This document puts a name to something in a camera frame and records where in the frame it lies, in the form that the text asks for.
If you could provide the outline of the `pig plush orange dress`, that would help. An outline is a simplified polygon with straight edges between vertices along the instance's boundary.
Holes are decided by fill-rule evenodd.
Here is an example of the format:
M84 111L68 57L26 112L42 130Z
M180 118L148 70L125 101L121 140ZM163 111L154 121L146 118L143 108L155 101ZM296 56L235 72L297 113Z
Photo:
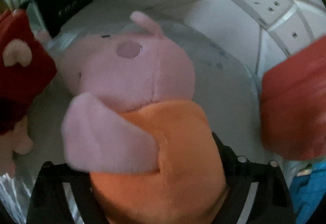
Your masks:
M211 223L228 189L193 63L156 21L130 18L142 32L88 34L60 61L66 161L111 223Z

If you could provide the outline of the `pig plush red dress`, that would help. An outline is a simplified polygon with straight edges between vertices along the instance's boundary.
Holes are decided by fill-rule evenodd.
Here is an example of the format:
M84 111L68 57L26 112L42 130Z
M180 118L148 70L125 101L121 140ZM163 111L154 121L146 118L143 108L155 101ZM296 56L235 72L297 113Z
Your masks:
M14 153L33 148L28 113L57 74L54 60L30 28L26 11L1 14L1 175L15 176Z

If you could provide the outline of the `blue storage box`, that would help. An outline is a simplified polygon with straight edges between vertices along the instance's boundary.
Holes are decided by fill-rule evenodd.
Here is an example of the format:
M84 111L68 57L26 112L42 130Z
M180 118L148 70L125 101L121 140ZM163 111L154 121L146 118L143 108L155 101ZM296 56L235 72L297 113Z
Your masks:
M299 171L289 191L296 223L308 223L325 198L325 162L311 164Z

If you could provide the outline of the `red toy suitcase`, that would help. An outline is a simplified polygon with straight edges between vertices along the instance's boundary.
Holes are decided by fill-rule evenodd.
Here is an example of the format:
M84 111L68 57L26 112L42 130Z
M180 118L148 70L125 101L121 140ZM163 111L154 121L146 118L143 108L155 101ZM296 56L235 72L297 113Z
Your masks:
M325 37L321 37L262 79L261 140L285 159L325 156Z

